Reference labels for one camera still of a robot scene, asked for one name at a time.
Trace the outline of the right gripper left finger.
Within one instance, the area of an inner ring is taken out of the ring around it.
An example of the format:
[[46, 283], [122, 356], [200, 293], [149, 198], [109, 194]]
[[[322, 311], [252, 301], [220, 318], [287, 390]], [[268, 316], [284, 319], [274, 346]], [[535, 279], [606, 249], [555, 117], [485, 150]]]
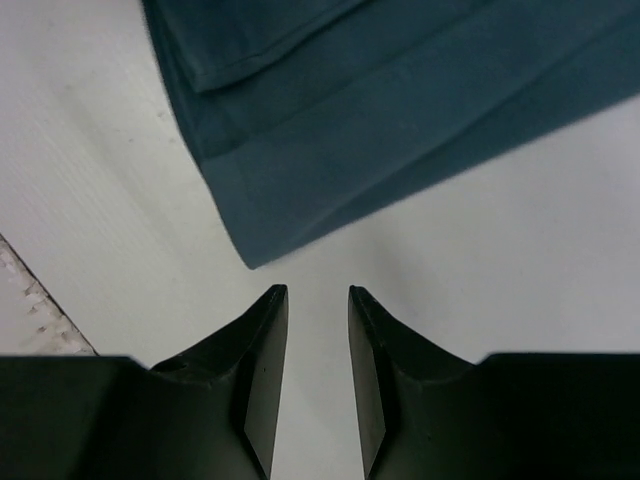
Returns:
[[117, 360], [92, 479], [268, 479], [288, 332], [271, 286], [236, 320], [151, 369]]

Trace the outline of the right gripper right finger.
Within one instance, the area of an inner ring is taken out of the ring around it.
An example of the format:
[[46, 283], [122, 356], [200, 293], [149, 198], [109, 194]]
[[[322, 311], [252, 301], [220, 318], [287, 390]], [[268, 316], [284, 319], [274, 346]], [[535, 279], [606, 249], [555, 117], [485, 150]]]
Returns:
[[498, 382], [541, 354], [465, 361], [349, 289], [348, 336], [367, 479], [547, 479], [522, 409]]

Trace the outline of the blue t shirt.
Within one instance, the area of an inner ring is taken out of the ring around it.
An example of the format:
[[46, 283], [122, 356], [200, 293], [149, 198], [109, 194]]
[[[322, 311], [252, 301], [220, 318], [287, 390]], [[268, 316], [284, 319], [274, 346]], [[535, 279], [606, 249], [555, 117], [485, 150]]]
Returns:
[[146, 1], [184, 142], [259, 268], [639, 91], [635, 1]]

